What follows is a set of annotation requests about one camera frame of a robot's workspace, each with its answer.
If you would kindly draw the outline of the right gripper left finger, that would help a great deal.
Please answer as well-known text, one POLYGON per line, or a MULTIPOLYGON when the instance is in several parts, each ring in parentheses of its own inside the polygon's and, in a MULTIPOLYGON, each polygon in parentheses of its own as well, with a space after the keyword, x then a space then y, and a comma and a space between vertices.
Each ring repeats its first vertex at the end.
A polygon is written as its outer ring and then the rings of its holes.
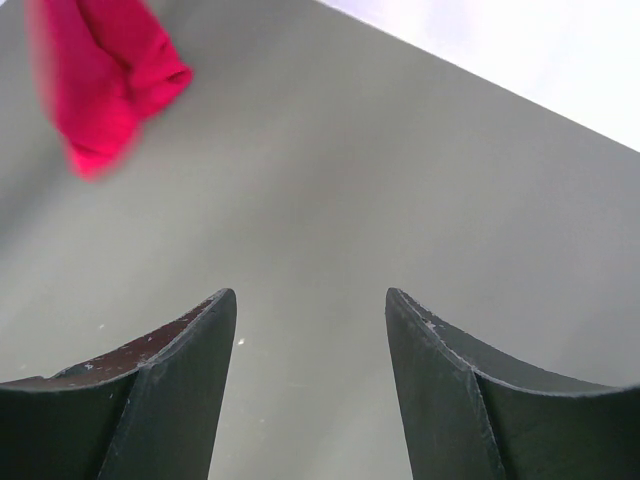
POLYGON ((2 478, 207 478, 235 327, 222 289, 52 377, 2 383, 2 478))

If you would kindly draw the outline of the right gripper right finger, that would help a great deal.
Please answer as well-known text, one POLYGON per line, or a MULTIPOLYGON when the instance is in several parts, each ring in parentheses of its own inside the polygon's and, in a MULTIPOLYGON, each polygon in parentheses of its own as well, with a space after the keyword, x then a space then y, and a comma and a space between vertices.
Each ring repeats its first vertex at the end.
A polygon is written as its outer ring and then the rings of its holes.
POLYGON ((635 479, 639 389, 550 372, 386 294, 388 344, 416 479, 635 479))

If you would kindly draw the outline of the magenta t shirt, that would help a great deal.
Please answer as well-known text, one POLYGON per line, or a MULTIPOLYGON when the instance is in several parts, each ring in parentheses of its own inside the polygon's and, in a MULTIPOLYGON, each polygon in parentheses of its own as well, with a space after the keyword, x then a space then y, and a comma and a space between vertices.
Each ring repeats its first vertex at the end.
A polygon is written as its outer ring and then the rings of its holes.
POLYGON ((43 107, 84 179, 115 169, 193 79, 143 1, 28 1, 25 22, 43 107))

